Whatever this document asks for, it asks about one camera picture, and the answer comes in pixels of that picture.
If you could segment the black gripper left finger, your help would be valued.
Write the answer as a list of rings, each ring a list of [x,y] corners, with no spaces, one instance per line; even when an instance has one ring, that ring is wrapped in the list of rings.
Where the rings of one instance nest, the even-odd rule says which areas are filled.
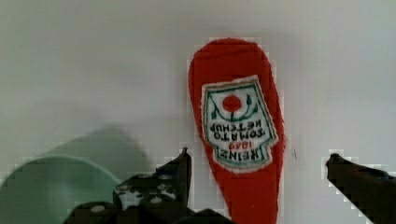
[[[119,211],[147,207],[190,215],[191,156],[184,147],[175,158],[151,174],[133,175],[113,189],[113,204]]]

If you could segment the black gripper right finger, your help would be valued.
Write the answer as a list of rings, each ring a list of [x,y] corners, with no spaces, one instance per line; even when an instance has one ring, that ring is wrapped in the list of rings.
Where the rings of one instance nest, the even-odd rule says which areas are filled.
[[[358,165],[333,153],[326,161],[327,179],[374,224],[396,223],[395,177]]]

